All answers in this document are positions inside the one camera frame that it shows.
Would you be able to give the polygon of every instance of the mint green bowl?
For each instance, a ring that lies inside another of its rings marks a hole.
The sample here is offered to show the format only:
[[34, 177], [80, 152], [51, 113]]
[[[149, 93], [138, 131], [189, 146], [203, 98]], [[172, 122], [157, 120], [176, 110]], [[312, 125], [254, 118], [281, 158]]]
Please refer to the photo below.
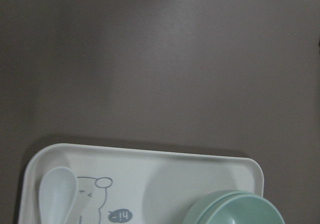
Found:
[[218, 191], [197, 201], [182, 224], [285, 224], [271, 202], [251, 192]]

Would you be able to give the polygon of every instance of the tray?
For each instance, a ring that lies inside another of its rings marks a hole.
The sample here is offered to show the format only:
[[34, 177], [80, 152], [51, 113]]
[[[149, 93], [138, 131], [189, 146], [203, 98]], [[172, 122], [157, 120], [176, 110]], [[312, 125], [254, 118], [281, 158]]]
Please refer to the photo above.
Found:
[[202, 196], [223, 189], [263, 195], [263, 173], [252, 159], [77, 144], [55, 144], [29, 162], [18, 224], [40, 224], [42, 176], [56, 166], [78, 177], [66, 224], [180, 224]]

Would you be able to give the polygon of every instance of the spoon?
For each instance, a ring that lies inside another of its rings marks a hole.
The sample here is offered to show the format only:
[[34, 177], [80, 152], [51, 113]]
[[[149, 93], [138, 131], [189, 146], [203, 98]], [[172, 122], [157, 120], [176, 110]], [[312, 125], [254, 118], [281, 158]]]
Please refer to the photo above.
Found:
[[48, 171], [39, 188], [41, 224], [65, 224], [75, 202], [77, 178], [67, 167]]

